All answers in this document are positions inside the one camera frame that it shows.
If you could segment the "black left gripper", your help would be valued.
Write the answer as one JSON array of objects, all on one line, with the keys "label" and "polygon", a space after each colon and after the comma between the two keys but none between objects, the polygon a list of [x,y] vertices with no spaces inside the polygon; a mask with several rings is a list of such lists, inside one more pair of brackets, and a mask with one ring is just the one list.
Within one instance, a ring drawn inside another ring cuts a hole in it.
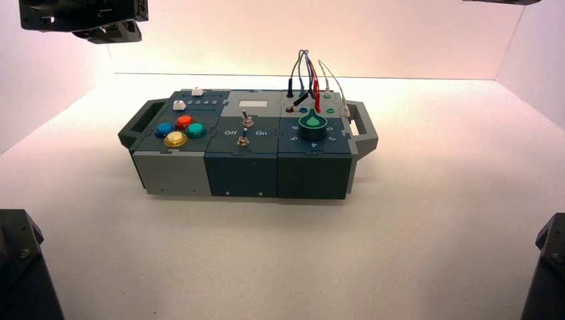
[{"label": "black left gripper", "polygon": [[20,1],[24,30],[71,33],[94,44],[142,41],[138,23],[149,20],[147,1]]}]

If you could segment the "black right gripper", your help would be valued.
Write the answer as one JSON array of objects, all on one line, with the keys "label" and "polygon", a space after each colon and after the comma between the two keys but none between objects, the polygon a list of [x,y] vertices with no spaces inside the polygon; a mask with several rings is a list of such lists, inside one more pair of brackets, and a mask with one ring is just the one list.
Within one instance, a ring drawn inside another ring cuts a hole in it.
[{"label": "black right gripper", "polygon": [[499,3],[505,5],[533,5],[541,0],[463,0],[467,2]]}]

